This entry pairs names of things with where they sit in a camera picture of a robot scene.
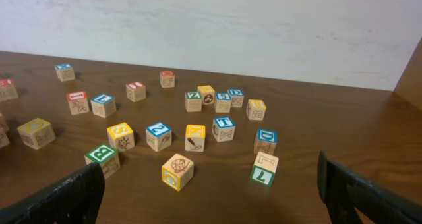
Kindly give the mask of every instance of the brown wooden furniture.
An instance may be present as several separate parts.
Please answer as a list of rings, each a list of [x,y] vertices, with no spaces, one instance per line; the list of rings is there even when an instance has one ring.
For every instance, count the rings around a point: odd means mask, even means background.
[[[76,80],[60,82],[54,65],[72,63]],[[398,194],[422,204],[422,113],[393,92],[173,70],[175,88],[160,86],[156,67],[0,52],[0,70],[13,78],[20,98],[0,103],[11,145],[0,149],[0,208],[85,166],[84,154],[107,142],[107,127],[127,122],[136,146],[120,155],[121,168],[106,180],[98,223],[329,223],[317,188],[320,150]],[[146,84],[147,98],[133,103],[125,84]],[[263,99],[263,121],[233,108],[231,142],[211,135],[211,105],[188,113],[184,93],[211,84],[217,92],[242,88],[245,99]],[[103,119],[71,115],[66,93],[115,96],[117,112]],[[40,150],[25,146],[17,126],[36,117],[52,123],[57,139]],[[163,121],[173,144],[153,151],[145,128]],[[206,125],[203,153],[185,152],[186,124]],[[280,158],[272,187],[249,180],[258,128],[278,131]],[[161,166],[174,153],[195,163],[181,192],[161,181]]]

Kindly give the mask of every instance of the brown tabletop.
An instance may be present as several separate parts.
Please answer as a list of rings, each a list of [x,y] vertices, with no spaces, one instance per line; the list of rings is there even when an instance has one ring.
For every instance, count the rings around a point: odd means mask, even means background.
[[[60,82],[54,65],[72,63],[76,80]],[[106,128],[127,122],[136,146],[120,154],[121,168],[106,180],[97,223],[329,223],[317,188],[320,150],[356,173],[422,204],[422,114],[392,92],[174,70],[175,88],[161,88],[157,67],[0,52],[0,70],[14,79],[19,99],[0,103],[11,145],[0,149],[0,208],[85,166],[84,154],[107,142]],[[146,84],[147,98],[133,103],[125,84]],[[241,88],[245,99],[264,100],[263,121],[242,108],[215,113],[211,105],[188,113],[185,92],[210,84],[217,92]],[[72,116],[66,93],[85,90],[115,96],[117,112],[103,119]],[[234,140],[217,143],[212,119],[229,115]],[[24,145],[17,127],[36,117],[52,123],[57,139],[40,150]],[[173,144],[160,151],[145,128],[163,121]],[[185,152],[187,124],[206,125],[203,153]],[[271,188],[249,180],[258,128],[278,132],[280,158]],[[161,181],[161,166],[175,153],[195,163],[177,192]]]

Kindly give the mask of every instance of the black object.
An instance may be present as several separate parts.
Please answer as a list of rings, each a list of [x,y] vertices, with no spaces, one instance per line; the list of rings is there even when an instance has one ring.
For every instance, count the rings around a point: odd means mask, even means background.
[[[100,164],[91,163],[0,210],[0,223],[95,223],[105,185]]]
[[[328,161],[321,151],[318,189],[333,224],[362,224],[355,208],[374,223],[422,223],[422,207]]]

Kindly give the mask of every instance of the toy block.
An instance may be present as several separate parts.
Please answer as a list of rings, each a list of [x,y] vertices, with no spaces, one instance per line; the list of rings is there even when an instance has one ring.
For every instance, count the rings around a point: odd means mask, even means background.
[[[212,86],[198,86],[198,92],[202,97],[203,105],[209,105],[214,102],[214,96],[216,96],[216,91],[213,89]]]
[[[253,164],[251,180],[270,187],[276,175],[277,164],[277,157],[259,152]]]
[[[180,191],[193,177],[193,167],[193,161],[175,154],[162,166],[162,180],[168,186]]]
[[[217,93],[214,109],[217,113],[229,113],[231,108],[231,97],[228,93]]]
[[[205,147],[205,126],[187,125],[185,150],[190,152],[203,152]]]
[[[126,96],[133,102],[146,98],[146,87],[140,82],[126,84]]]
[[[0,101],[18,98],[18,92],[12,79],[0,80]]]
[[[124,152],[135,146],[133,131],[127,123],[109,127],[107,134],[110,145],[119,152]]]
[[[6,131],[0,127],[0,148],[10,144],[9,139],[7,138]]]
[[[146,127],[146,143],[158,152],[171,145],[171,128],[163,122]]]
[[[3,128],[5,132],[9,131],[9,126],[7,126],[6,118],[1,113],[0,113],[0,127]]]
[[[67,94],[67,102],[72,115],[78,115],[90,111],[88,96],[85,92],[73,92]]]
[[[233,140],[235,136],[235,123],[230,117],[214,118],[212,122],[212,134],[217,142],[225,142]]]
[[[73,72],[73,67],[70,63],[56,65],[55,71],[57,73],[57,77],[62,82],[75,79],[75,72]]]
[[[197,112],[202,110],[202,96],[199,92],[186,92],[185,108],[188,112]]]
[[[175,84],[175,75],[171,71],[162,71],[160,72],[160,84],[163,88],[174,87]]]
[[[92,162],[99,163],[105,179],[120,168],[119,152],[106,144],[101,144],[85,154],[85,161],[87,165]]]
[[[91,99],[92,112],[103,118],[107,118],[116,112],[116,101],[114,96],[101,94]]]
[[[253,145],[253,152],[257,154],[258,152],[264,152],[266,154],[274,154],[274,150],[277,145],[277,132],[258,129],[256,134],[255,143]]]
[[[227,92],[231,96],[231,107],[241,108],[245,98],[243,91],[240,89],[229,89]]]
[[[246,115],[250,120],[263,120],[266,106],[260,99],[250,99],[246,108]]]
[[[39,118],[19,126],[18,131],[24,144],[37,150],[55,140],[51,123]]]

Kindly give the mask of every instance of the block top face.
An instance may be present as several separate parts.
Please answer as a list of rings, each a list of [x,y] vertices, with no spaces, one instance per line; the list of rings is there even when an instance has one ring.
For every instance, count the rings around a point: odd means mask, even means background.
[[[198,86],[198,90],[201,93],[212,93],[212,92],[216,92],[212,86],[210,85],[206,85],[206,86]]]
[[[118,154],[116,149],[111,148],[105,144],[101,144],[100,146],[85,154],[85,156],[93,162],[103,164],[116,154]]]
[[[187,125],[186,136],[195,138],[205,138],[205,126],[204,125]]]
[[[111,126],[107,128],[107,131],[113,139],[121,138],[123,136],[133,133],[133,130],[127,123],[121,123],[118,125]]]
[[[244,93],[241,89],[229,89],[227,92],[231,96],[244,96]]]
[[[231,96],[228,93],[217,93],[216,97],[219,100],[231,100]]]
[[[172,173],[181,177],[192,165],[194,164],[190,159],[187,159],[180,154],[175,154],[163,165],[163,167],[170,169]]]
[[[253,109],[266,109],[265,103],[260,99],[250,99],[248,103]]]
[[[278,164],[278,157],[273,155],[268,155],[264,152],[258,152],[256,155],[256,159],[254,165],[258,165],[259,167],[266,169],[267,171],[276,172]]]
[[[33,134],[40,131],[41,129],[49,126],[51,123],[40,118],[32,119],[24,125],[18,127],[18,130]]]
[[[56,65],[55,68],[59,70],[65,70],[65,69],[71,69],[73,67],[70,63],[62,63],[60,65]]]
[[[277,143],[277,132],[260,128],[258,129],[258,139],[265,142]]]
[[[159,137],[169,131],[171,131],[171,128],[169,126],[167,126],[165,123],[163,122],[158,122],[154,125],[151,125],[149,127],[146,128],[152,135]]]
[[[235,126],[233,120],[228,116],[214,118],[214,120],[219,128],[230,128]]]
[[[91,99],[91,101],[100,103],[100,104],[106,104],[109,103],[114,99],[114,96],[109,96],[107,94],[101,94]]]
[[[199,92],[186,92],[186,98],[188,99],[202,99]]]
[[[138,89],[138,88],[141,88],[145,85],[140,83],[140,82],[132,82],[132,83],[126,84],[126,86],[128,86],[131,89]]]
[[[174,76],[174,72],[172,71],[161,71],[161,76]]]
[[[13,85],[13,84],[14,84],[14,82],[13,82],[12,79],[3,79],[3,80],[0,80],[0,87],[10,86],[10,85]]]
[[[67,94],[67,101],[75,101],[78,99],[86,99],[88,96],[85,92],[73,92]]]

